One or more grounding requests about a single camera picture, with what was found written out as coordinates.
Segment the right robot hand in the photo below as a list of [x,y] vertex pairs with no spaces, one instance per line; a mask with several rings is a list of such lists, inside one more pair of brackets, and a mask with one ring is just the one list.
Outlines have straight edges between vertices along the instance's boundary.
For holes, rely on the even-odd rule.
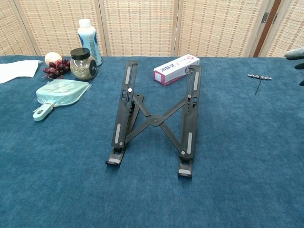
[[[284,57],[288,60],[304,59],[304,47],[299,47],[299,48],[289,50],[287,53],[285,53]],[[304,69],[304,63],[300,63],[300,64],[296,65],[295,69],[298,69],[298,70]]]

